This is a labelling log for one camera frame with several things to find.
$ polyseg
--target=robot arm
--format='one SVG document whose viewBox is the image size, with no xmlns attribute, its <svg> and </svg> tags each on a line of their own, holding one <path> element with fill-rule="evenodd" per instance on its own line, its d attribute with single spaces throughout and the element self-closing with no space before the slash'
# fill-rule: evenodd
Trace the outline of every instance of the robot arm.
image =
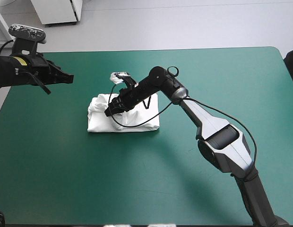
<svg viewBox="0 0 293 227">
<path fill-rule="evenodd" d="M 212 116 L 190 99 L 188 90 L 175 76 L 158 66 L 139 83 L 127 76 L 127 88 L 120 90 L 120 95 L 109 103 L 105 114 L 110 116 L 128 111 L 161 90 L 197 126 L 196 139 L 203 157 L 221 172 L 234 176 L 254 226 L 288 227 L 289 224 L 272 211 L 243 133 L 226 119 Z"/>
<path fill-rule="evenodd" d="M 0 88 L 34 85 L 40 86 L 49 94 L 50 90 L 45 85 L 73 82 L 73 75 L 63 72 L 52 61 L 36 52 L 38 43 L 46 43 L 43 30 L 13 24 L 9 33 L 16 39 L 12 54 L 8 57 L 0 56 Z"/>
</svg>

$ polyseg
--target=white cloth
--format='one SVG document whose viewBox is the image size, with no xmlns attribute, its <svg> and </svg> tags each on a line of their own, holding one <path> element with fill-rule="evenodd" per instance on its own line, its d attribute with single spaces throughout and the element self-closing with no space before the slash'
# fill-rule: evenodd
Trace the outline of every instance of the white cloth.
<svg viewBox="0 0 293 227">
<path fill-rule="evenodd" d="M 120 79 L 118 78 L 116 75 L 115 75 L 116 72 L 112 72 L 111 73 L 111 76 L 110 76 L 110 81 L 112 81 L 114 84 L 121 84 L 123 83 L 123 79 Z M 125 72 L 118 72 L 119 74 L 121 75 L 127 75 Z"/>
<path fill-rule="evenodd" d="M 131 131 L 154 131 L 159 128 L 159 116 L 149 122 L 135 128 L 125 128 L 118 125 L 112 117 L 107 117 L 104 113 L 108 107 L 109 94 L 99 94 L 92 99 L 88 108 L 88 132 L 131 132 Z M 111 100 L 118 94 L 112 94 Z M 114 114 L 114 118 L 123 125 L 137 125 L 158 114 L 158 96 L 153 94 L 150 107 L 146 109 L 143 103 L 139 103 L 134 109 Z"/>
</svg>

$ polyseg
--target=yellow label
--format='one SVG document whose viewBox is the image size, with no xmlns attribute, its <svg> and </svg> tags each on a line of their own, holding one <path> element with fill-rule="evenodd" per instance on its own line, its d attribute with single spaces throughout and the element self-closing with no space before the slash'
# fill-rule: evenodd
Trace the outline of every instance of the yellow label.
<svg viewBox="0 0 293 227">
<path fill-rule="evenodd" d="M 16 60 L 18 60 L 21 65 L 27 66 L 27 63 L 25 62 L 24 59 L 22 59 L 20 57 L 13 57 L 13 58 L 15 58 Z"/>
</svg>

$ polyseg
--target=green table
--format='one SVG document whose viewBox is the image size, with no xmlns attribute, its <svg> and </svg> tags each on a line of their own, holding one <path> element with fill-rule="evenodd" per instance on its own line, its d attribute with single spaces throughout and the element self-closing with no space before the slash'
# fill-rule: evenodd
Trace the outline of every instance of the green table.
<svg viewBox="0 0 293 227">
<path fill-rule="evenodd" d="M 156 65 L 175 65 L 191 97 L 251 130 L 273 210 L 293 225 L 293 83 L 277 49 L 45 56 L 74 83 L 49 86 L 49 96 L 13 87 L 0 111 L 0 210 L 8 224 L 250 225 L 234 179 L 202 157 L 178 106 L 160 116 L 158 131 L 86 131 L 87 107 L 110 92 L 111 72 L 139 81 Z M 159 93 L 159 109 L 167 103 Z"/>
</svg>

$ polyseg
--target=white floor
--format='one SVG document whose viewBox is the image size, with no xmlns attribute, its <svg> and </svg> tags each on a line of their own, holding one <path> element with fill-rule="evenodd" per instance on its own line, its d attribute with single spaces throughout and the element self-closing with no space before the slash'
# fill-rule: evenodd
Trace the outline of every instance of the white floor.
<svg viewBox="0 0 293 227">
<path fill-rule="evenodd" d="M 30 0 L 0 7 L 12 23 L 40 27 L 40 52 L 274 46 L 293 49 L 293 1 L 84 0 L 81 21 L 45 27 Z M 0 89 L 0 107 L 7 89 Z"/>
</svg>

